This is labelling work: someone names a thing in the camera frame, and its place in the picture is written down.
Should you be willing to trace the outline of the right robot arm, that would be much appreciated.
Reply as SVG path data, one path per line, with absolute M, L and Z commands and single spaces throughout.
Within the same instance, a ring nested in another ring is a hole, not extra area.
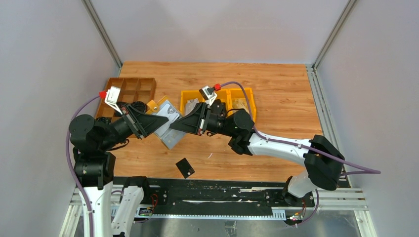
M 270 156 L 297 163 L 305 168 L 286 181 L 283 198 L 301 198 L 318 188 L 337 189 L 343 168 L 343 155 L 322 135 L 312 139 L 289 139 L 259 132 L 245 109 L 222 116 L 206 103 L 198 103 L 186 116 L 175 120 L 170 128 L 203 135 L 230 137 L 228 145 L 239 155 Z

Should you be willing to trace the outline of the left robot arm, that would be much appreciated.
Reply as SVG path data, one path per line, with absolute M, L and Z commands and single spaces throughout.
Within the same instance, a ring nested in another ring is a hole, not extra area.
M 129 236 L 138 206 L 151 196 L 145 176 L 128 177 L 119 208 L 111 215 L 116 163 L 111 149 L 131 135 L 146 138 L 168 122 L 168 118 L 146 114 L 132 104 L 122 106 L 121 113 L 122 117 L 113 123 L 87 114 L 76 115 L 69 125 L 68 142 L 74 146 L 75 159 L 72 175 L 80 191 L 86 237 Z

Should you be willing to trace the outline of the grey credit card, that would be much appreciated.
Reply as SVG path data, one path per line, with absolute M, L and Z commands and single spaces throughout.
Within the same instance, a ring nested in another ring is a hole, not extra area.
M 181 159 L 175 165 L 185 179 L 195 173 L 195 170 L 186 158 Z

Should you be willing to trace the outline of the yellow leather card holder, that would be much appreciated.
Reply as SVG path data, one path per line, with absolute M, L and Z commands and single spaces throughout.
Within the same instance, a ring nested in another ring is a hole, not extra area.
M 161 140 L 161 142 L 169 149 L 173 149 L 186 135 L 185 132 L 170 128 L 170 125 L 177 119 L 182 118 L 180 111 L 173 105 L 173 103 L 164 96 L 158 102 L 151 100 L 147 103 L 149 110 L 147 114 L 166 117 L 168 121 L 159 127 L 154 134 Z

